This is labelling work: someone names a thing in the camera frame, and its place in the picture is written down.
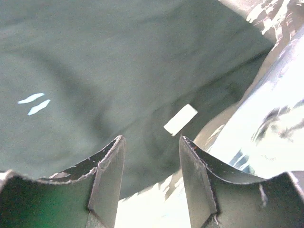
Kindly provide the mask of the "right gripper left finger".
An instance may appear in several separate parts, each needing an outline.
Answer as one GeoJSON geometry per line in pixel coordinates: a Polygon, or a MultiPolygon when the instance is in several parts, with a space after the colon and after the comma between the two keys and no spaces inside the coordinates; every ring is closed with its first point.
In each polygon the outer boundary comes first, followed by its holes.
{"type": "Polygon", "coordinates": [[[113,228],[120,197],[125,138],[48,178],[0,174],[3,228],[113,228]]]}

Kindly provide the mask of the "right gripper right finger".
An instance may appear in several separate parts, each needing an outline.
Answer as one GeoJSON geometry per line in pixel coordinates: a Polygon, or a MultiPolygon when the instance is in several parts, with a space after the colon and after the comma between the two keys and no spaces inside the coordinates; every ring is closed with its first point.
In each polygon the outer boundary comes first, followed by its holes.
{"type": "Polygon", "coordinates": [[[302,171],[262,179],[204,152],[186,136],[179,139],[179,155],[191,227],[303,227],[302,171]]]}

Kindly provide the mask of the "black t-shirt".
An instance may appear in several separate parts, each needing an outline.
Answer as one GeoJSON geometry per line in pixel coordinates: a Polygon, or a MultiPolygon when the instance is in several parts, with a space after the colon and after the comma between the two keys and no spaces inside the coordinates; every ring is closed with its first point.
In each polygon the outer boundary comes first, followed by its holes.
{"type": "Polygon", "coordinates": [[[196,137],[273,45],[218,0],[3,0],[0,168],[48,177],[123,135],[133,195],[179,169],[165,124],[189,104],[196,137]]]}

